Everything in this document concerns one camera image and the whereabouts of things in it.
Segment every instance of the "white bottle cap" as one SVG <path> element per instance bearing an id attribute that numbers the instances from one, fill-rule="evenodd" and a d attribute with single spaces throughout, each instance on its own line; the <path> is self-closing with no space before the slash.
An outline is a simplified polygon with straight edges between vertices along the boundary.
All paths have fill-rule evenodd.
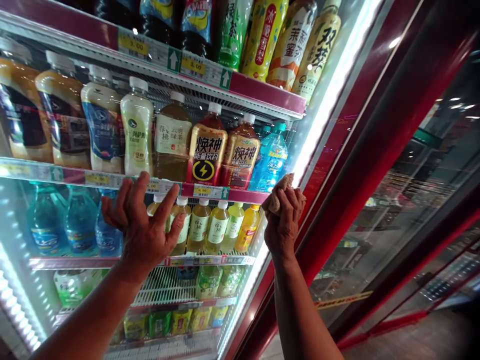
<path id="1" fill-rule="evenodd" d="M 74 62 L 66 56 L 57 54 L 56 52 L 47 50 L 45 51 L 46 61 L 50 65 L 57 65 L 60 68 L 70 70 L 72 73 L 75 73 L 75 64 Z"/>
<path id="2" fill-rule="evenodd" d="M 0 37 L 0 49 L 17 55 L 20 58 L 32 61 L 32 54 L 30 53 L 30 50 L 26 46 L 23 46 L 14 40 L 7 39 L 6 37 Z"/>
<path id="3" fill-rule="evenodd" d="M 185 95 L 183 95 L 179 92 L 176 92 L 176 91 L 172 91 L 171 94 L 170 94 L 170 100 L 176 100 L 178 102 L 184 103 L 185 102 Z"/>
<path id="4" fill-rule="evenodd" d="M 149 83 L 135 76 L 130 76 L 130 87 L 149 91 Z"/>
<path id="5" fill-rule="evenodd" d="M 102 78 L 103 80 L 107 80 L 108 82 L 112 81 L 112 74 L 107 69 L 92 64 L 90 64 L 88 69 L 90 70 L 90 75 L 92 75 L 93 77 Z"/>
<path id="6" fill-rule="evenodd" d="M 185 206 L 189 203 L 189 198 L 186 196 L 179 196 L 176 198 L 176 204 L 178 206 Z"/>
<path id="7" fill-rule="evenodd" d="M 208 111 L 220 115 L 222 113 L 222 105 L 217 104 L 216 102 L 211 102 L 208 104 Z"/>

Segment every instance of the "bottle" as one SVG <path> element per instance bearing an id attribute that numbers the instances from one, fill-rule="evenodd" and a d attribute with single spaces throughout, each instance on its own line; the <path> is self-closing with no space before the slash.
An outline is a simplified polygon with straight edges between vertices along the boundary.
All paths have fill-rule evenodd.
<path id="1" fill-rule="evenodd" d="M 300 68 L 296 74 L 291 92 L 310 99 L 330 55 L 330 50 L 339 34 L 341 20 L 337 15 L 342 0 L 326 0 L 320 16 L 313 24 L 313 30 L 306 44 Z"/>
<path id="2" fill-rule="evenodd" d="M 102 196 L 109 197 L 115 203 L 117 192 L 110 189 L 100 189 Z M 122 255 L 122 232 L 104 221 L 102 205 L 98 207 L 95 223 L 96 244 L 101 257 L 119 257 Z"/>
<path id="3" fill-rule="evenodd" d="M 235 202 L 228 208 L 230 218 L 226 225 L 225 237 L 220 244 L 220 251 L 224 254 L 229 254 L 234 250 L 234 245 L 239 236 L 240 226 L 242 225 L 245 216 L 243 206 L 243 202 Z"/>
<path id="4" fill-rule="evenodd" d="M 220 186 L 247 190 L 260 149 L 260 140 L 254 128 L 255 116 L 246 113 L 243 123 L 229 136 L 221 166 Z"/>
<path id="5" fill-rule="evenodd" d="M 203 245 L 204 255 L 218 255 L 220 253 L 220 246 L 230 218 L 230 214 L 227 211 L 228 204 L 227 201 L 219 201 L 218 206 L 210 214 Z"/>
<path id="6" fill-rule="evenodd" d="M 259 214 L 260 205 L 252 204 L 245 211 L 245 217 L 241 223 L 240 233 L 236 239 L 235 250 L 239 253 L 246 253 L 249 249 L 252 238 L 257 230 L 257 225 L 260 220 Z"/>
<path id="7" fill-rule="evenodd" d="M 191 131 L 188 183 L 217 186 L 228 138 L 220 121 L 221 112 L 222 107 L 211 102 L 208 114 Z"/>
<path id="8" fill-rule="evenodd" d="M 290 5 L 268 69 L 267 84 L 292 89 L 316 16 L 315 0 L 296 0 Z"/>
<path id="9" fill-rule="evenodd" d="M 238 71 L 252 11 L 252 0 L 228 0 L 225 5 L 216 62 Z"/>
<path id="10" fill-rule="evenodd" d="M 208 199 L 200 199 L 198 204 L 193 207 L 188 242 L 186 243 L 187 255 L 195 256 L 202 251 L 211 212 Z"/>
<path id="11" fill-rule="evenodd" d="M 253 22 L 245 44 L 242 74 L 265 82 L 289 0 L 255 2 Z"/>
<path id="12" fill-rule="evenodd" d="M 35 193 L 28 209 L 28 224 L 35 245 L 41 256 L 64 256 L 69 252 L 63 229 L 65 200 L 51 184 L 31 184 Z"/>
<path id="13" fill-rule="evenodd" d="M 50 120 L 55 165 L 81 169 L 90 166 L 90 136 L 82 109 L 83 84 L 75 79 L 75 64 L 68 57 L 45 51 L 51 69 L 35 78 Z"/>
<path id="14" fill-rule="evenodd" d="M 85 187 L 67 185 L 70 190 L 65 230 L 70 249 L 75 257 L 97 256 L 95 223 L 97 207 Z"/>
<path id="15" fill-rule="evenodd" d="M 120 101 L 121 119 L 125 131 L 125 174 L 152 174 L 152 116 L 154 106 L 146 98 L 149 84 L 130 76 L 131 93 Z"/>
<path id="16" fill-rule="evenodd" d="M 180 235 L 178 236 L 178 241 L 176 246 L 173 248 L 169 256 L 179 256 L 185 254 L 185 249 L 187 247 L 187 237 L 189 234 L 190 226 L 190 217 L 192 215 L 192 210 L 188 205 L 189 198 L 186 196 L 179 196 L 176 198 L 176 204 L 171 208 L 170 221 L 168 222 L 168 232 L 170 232 L 170 227 L 178 214 L 186 213 L 185 220 L 183 222 L 183 227 L 181 228 Z"/>
<path id="17" fill-rule="evenodd" d="M 172 91 L 171 104 L 156 115 L 153 174 L 159 179 L 187 180 L 192 122 L 183 104 L 185 96 Z"/>
<path id="18" fill-rule="evenodd" d="M 182 50 L 210 59 L 213 0 L 186 0 L 181 20 Z"/>
<path id="19" fill-rule="evenodd" d="M 270 193 L 279 177 L 282 167 L 287 160 L 288 150 L 282 133 L 285 131 L 284 123 L 275 126 L 273 133 L 265 137 L 260 145 L 261 159 L 253 169 L 248 190 Z"/>
<path id="20" fill-rule="evenodd" d="M 53 163 L 50 124 L 35 87 L 40 73 L 32 54 L 18 42 L 0 37 L 0 106 L 10 129 L 14 158 Z"/>

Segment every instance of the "blue water bottle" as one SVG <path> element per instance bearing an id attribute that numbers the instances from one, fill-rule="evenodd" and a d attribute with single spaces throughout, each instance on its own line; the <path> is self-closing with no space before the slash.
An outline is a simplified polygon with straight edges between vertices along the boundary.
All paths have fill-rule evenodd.
<path id="1" fill-rule="evenodd" d="M 115 204 L 115 198 L 117 192 L 110 189 L 100 189 L 101 196 L 106 196 L 113 199 Z M 96 244 L 100 251 L 101 257 L 119 257 L 122 255 L 122 233 L 116 228 L 110 226 L 104 221 L 102 216 L 102 204 L 98 206 L 98 213 L 95 223 Z"/>

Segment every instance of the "yellow bottle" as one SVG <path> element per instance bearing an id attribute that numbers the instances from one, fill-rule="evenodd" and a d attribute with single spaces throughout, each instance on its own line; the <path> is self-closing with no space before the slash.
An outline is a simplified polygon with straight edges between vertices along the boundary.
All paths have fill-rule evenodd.
<path id="1" fill-rule="evenodd" d="M 189 234 L 190 217 L 192 216 L 192 210 L 188 206 L 189 198 L 186 196 L 179 196 L 176 198 L 176 204 L 171 208 L 170 220 L 168 221 L 167 233 L 170 232 L 170 226 L 178 214 L 186 213 L 183 227 L 178 236 L 176 246 L 173 248 L 169 256 L 178 256 L 185 254 L 185 248 L 187 247 L 187 236 Z"/>
<path id="2" fill-rule="evenodd" d="M 252 204 L 245 211 L 245 217 L 241 223 L 240 233 L 236 239 L 235 250 L 239 253 L 246 253 L 249 249 L 252 238 L 255 235 L 260 220 L 260 205 Z"/>
<path id="3" fill-rule="evenodd" d="M 208 199 L 201 199 L 193 208 L 186 243 L 186 254 L 188 256 L 198 255 L 202 251 L 211 212 Z"/>
<path id="4" fill-rule="evenodd" d="M 229 203 L 226 201 L 219 201 L 218 206 L 211 212 L 203 245 L 204 255 L 218 255 L 220 253 L 220 246 L 230 218 L 227 211 L 228 205 Z"/>

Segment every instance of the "shelf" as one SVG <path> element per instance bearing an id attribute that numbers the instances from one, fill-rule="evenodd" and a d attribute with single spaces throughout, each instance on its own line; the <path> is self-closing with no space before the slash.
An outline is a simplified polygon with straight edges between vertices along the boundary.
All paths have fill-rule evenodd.
<path id="1" fill-rule="evenodd" d="M 120 188 L 124 178 L 135 179 L 134 176 L 57 166 L 45 162 L 11 157 L 0 157 L 0 178 L 73 184 L 106 189 Z M 205 196 L 197 196 L 195 194 L 194 190 L 198 187 L 209 188 L 208 199 L 210 200 L 261 204 L 269 196 L 267 192 L 238 190 L 224 186 L 203 186 L 187 182 L 172 182 L 156 177 L 150 178 L 146 192 L 150 194 L 166 194 L 173 184 L 178 184 L 181 188 L 180 194 L 188 198 L 206 199 Z"/>
<path id="2" fill-rule="evenodd" d="M 304 115 L 306 100 L 301 96 L 56 1 L 2 1 L 0 19 L 2 30 L 124 69 L 127 76 L 138 73 L 158 79 L 167 91 L 214 101 L 269 122 Z M 183 59 L 197 62 L 203 74 L 188 68 L 189 61 Z"/>

